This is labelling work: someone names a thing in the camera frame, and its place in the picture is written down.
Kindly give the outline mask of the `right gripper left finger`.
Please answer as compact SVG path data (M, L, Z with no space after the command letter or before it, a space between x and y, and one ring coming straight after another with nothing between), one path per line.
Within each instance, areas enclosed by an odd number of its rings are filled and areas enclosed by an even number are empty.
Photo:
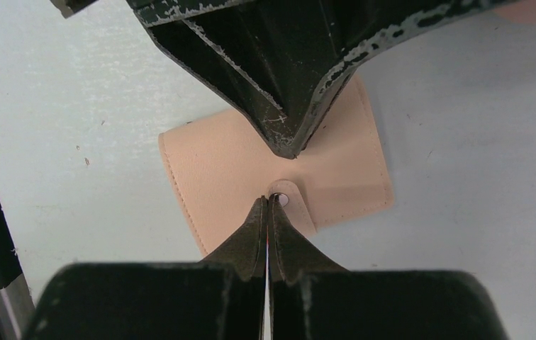
M261 339L268 201L188 263L76 263L47 284L25 339Z

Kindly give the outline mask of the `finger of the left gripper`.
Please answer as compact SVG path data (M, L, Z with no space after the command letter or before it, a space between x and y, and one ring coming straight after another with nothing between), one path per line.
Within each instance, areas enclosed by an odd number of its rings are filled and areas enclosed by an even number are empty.
M153 43L238 109L278 157L306 147L355 71L499 1L131 1Z

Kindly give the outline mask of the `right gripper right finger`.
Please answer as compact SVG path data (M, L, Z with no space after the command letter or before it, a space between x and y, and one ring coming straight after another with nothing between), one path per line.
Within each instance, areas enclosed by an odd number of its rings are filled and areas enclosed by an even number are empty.
M351 271L267 201L274 339L506 339L485 287L451 270Z

